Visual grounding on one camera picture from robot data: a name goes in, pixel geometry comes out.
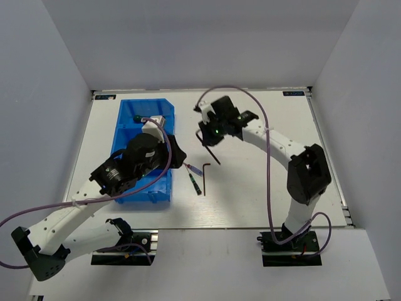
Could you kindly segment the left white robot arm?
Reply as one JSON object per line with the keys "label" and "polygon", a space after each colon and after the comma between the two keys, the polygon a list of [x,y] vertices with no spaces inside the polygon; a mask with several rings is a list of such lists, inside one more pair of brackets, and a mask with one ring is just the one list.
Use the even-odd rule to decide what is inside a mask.
{"label": "left white robot arm", "polygon": [[87,219],[131,190],[152,171],[178,169],[187,155],[174,135],[166,142],[150,134],[137,134],[90,175],[74,195],[77,199],[102,199],[100,203],[75,204],[53,211],[29,228],[17,227],[11,236],[39,282],[50,279],[67,262],[97,250],[126,250],[134,242],[131,226],[122,218],[107,219],[97,228],[78,231]]}

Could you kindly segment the green stubby screwdriver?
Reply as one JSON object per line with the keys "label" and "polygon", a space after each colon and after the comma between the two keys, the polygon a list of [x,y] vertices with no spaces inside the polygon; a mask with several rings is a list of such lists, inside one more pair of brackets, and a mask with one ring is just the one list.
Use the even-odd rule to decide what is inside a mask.
{"label": "green stubby screwdriver", "polygon": [[142,122],[142,117],[141,117],[140,115],[135,115],[135,116],[133,117],[133,121],[134,121],[135,123],[139,124],[139,123]]}

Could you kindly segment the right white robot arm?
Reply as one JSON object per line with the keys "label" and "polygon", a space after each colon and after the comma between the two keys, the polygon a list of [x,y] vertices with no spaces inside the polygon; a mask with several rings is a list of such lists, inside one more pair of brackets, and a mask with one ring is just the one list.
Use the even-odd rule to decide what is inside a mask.
{"label": "right white robot arm", "polygon": [[220,143],[230,135],[261,149],[268,159],[275,159],[287,171],[286,187],[291,203],[280,239],[274,242],[297,250],[306,241],[305,233],[313,220],[313,211],[331,183],[331,175],[323,148],[318,144],[306,146],[267,127],[253,112],[240,112],[228,96],[212,103],[196,105],[202,115],[199,130],[205,148]]}

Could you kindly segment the blue handled screwdriver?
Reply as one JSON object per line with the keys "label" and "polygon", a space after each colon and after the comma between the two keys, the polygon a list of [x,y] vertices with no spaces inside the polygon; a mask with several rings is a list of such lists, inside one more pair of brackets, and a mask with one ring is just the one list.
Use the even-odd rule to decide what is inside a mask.
{"label": "blue handled screwdriver", "polygon": [[189,172],[193,172],[194,174],[197,174],[198,176],[203,176],[204,172],[202,170],[200,170],[199,168],[197,168],[196,166],[184,163],[185,168],[189,171]]}

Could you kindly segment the large brown hex key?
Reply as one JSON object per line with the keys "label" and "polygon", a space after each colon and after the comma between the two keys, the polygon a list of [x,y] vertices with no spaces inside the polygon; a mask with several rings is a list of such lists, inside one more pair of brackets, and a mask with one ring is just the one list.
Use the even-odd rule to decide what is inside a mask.
{"label": "large brown hex key", "polygon": [[202,140],[202,137],[200,135],[201,130],[197,130],[195,132],[195,136],[198,138],[200,141],[201,145],[206,149],[206,151],[212,156],[212,158],[217,162],[218,165],[221,166],[220,160],[216,157],[216,155],[210,150],[209,146],[205,145],[204,141]]}

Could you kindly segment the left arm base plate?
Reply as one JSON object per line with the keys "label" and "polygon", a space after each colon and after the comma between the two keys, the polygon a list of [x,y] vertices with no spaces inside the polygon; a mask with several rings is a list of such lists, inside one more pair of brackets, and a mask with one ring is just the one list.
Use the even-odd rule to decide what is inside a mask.
{"label": "left arm base plate", "polygon": [[156,256],[158,234],[158,230],[133,230],[131,237],[119,241],[111,250],[94,251],[91,265],[149,267]]}

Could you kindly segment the black green precision screwdriver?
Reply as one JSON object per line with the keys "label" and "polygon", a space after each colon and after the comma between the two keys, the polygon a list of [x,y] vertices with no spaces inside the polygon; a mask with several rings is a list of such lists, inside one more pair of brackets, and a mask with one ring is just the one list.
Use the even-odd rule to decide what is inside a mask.
{"label": "black green precision screwdriver", "polygon": [[202,191],[201,191],[198,183],[196,182],[195,178],[193,177],[193,175],[191,173],[189,173],[189,178],[191,180],[191,183],[192,183],[197,195],[200,196],[202,194]]}

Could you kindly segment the small brown hex key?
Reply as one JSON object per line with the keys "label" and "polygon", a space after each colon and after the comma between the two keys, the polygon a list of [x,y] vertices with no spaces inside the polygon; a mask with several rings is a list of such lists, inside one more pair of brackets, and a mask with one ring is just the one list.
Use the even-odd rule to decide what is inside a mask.
{"label": "small brown hex key", "polygon": [[206,167],[211,166],[211,163],[204,163],[202,165],[202,185],[203,185],[203,196],[206,196]]}

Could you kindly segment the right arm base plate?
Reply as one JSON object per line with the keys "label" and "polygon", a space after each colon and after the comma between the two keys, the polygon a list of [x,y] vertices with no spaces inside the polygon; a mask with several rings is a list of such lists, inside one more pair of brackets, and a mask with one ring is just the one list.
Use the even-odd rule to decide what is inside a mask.
{"label": "right arm base plate", "polygon": [[276,244],[270,232],[260,232],[257,237],[261,245],[263,267],[317,267],[322,266],[317,235],[309,231],[297,242]]}

